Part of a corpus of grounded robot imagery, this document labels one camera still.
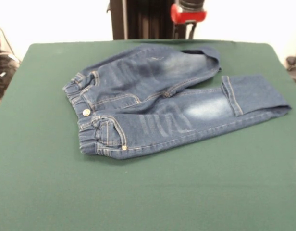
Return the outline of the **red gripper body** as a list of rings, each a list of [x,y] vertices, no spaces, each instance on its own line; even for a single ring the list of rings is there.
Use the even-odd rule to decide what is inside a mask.
[[[206,19],[206,10],[190,11],[184,9],[180,4],[171,6],[171,20],[175,25],[187,23],[200,23]]]

